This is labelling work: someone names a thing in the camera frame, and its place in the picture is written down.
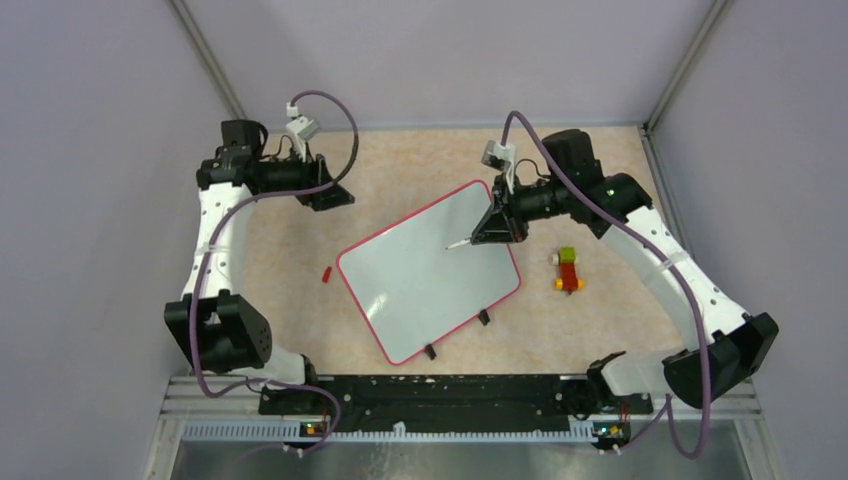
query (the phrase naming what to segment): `gray wall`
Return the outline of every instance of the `gray wall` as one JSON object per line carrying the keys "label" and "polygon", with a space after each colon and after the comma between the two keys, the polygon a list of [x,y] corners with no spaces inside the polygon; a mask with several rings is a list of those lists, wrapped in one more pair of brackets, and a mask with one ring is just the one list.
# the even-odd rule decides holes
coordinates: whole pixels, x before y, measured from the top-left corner
{"label": "gray wall", "polygon": [[848,3],[736,2],[658,133],[699,263],[781,334],[755,378],[792,478],[844,478]]}
{"label": "gray wall", "polygon": [[220,101],[165,2],[0,6],[0,478],[137,478]]}
{"label": "gray wall", "polygon": [[[644,120],[710,0],[190,0],[248,116],[331,91],[366,127]],[[309,111],[347,126],[326,102]]]}

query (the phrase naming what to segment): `robotic arm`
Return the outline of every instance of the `robotic arm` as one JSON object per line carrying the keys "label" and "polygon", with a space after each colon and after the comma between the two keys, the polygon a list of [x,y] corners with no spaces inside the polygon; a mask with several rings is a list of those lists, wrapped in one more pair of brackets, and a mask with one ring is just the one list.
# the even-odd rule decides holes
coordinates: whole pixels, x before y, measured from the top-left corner
{"label": "robotic arm", "polygon": [[[307,141],[317,132],[315,121],[297,116],[286,128],[292,147],[289,156],[262,156],[268,131],[258,122],[231,120],[221,123],[223,144],[215,157],[204,160],[196,179],[200,197],[200,228],[191,274],[182,299],[165,306],[165,323],[191,363],[189,308],[201,258],[210,253],[205,282],[198,298],[197,338],[203,370],[232,372],[303,384],[314,367],[303,355],[273,344],[268,321],[245,298],[242,267],[247,222],[253,205],[233,214],[214,246],[212,232],[222,217],[244,200],[264,193],[304,190],[330,179],[324,157],[312,156]],[[340,185],[296,197],[314,211],[348,205],[354,197]]]}
{"label": "robotic arm", "polygon": [[668,313],[683,338],[683,349],[647,354],[613,353],[593,362],[589,381],[601,395],[673,393],[702,408],[701,367],[695,322],[687,298],[669,272],[673,264],[693,290],[708,339],[712,398],[721,396],[759,369],[777,336],[767,313],[750,315],[724,295],[671,236],[651,198],[629,175],[604,176],[589,135],[565,130],[542,140],[566,176],[589,199],[659,247],[661,262],[642,244],[575,198],[554,175],[531,185],[515,176],[515,147],[489,142],[483,163],[501,171],[492,186],[492,204],[465,243],[520,243],[529,222],[569,214],[625,259]]}

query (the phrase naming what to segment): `black clip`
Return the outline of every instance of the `black clip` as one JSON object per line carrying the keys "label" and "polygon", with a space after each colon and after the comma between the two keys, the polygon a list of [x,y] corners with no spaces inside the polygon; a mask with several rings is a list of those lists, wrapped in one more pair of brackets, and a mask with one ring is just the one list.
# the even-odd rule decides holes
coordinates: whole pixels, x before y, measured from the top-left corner
{"label": "black clip", "polygon": [[430,357],[430,360],[436,359],[436,350],[433,349],[432,343],[428,343],[427,346],[424,347],[424,353],[426,353],[427,356]]}
{"label": "black clip", "polygon": [[477,314],[477,318],[480,319],[480,323],[482,323],[484,327],[491,321],[489,319],[489,312],[487,312],[485,308],[480,310],[480,313]]}

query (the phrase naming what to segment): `light wood surface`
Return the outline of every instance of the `light wood surface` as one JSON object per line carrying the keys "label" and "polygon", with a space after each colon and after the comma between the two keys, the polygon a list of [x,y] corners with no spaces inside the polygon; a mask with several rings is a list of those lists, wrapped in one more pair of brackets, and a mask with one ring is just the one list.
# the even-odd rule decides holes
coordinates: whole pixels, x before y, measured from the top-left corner
{"label": "light wood surface", "polygon": [[[547,135],[559,129],[540,129]],[[627,172],[657,199],[635,127],[584,129],[604,172]],[[490,311],[483,327],[470,322],[444,338],[430,361],[418,355],[390,365],[335,270],[344,248],[473,179],[491,184],[496,172],[480,164],[496,129],[381,131],[361,134],[359,159],[342,182],[356,203],[315,213],[292,198],[259,202],[250,220],[244,294],[268,318],[274,342],[306,354],[319,373],[555,373],[584,372],[593,360],[618,350],[653,351],[681,345],[671,321],[629,266],[589,230],[558,217],[530,224],[527,241],[513,252],[521,288]],[[338,173],[351,135],[321,133],[310,142]],[[540,155],[513,129],[519,158]],[[276,150],[272,136],[269,149]],[[535,177],[524,163],[522,183]],[[586,287],[572,296],[553,289],[557,248],[577,250]],[[333,265],[328,284],[321,282]]]}

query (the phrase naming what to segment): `green block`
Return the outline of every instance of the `green block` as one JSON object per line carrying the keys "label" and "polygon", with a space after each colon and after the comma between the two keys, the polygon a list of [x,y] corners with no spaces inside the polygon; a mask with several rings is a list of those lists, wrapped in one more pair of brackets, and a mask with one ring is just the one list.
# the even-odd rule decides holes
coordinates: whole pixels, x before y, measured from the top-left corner
{"label": "green block", "polygon": [[562,247],[559,249],[559,263],[574,263],[577,260],[577,253],[574,247]]}

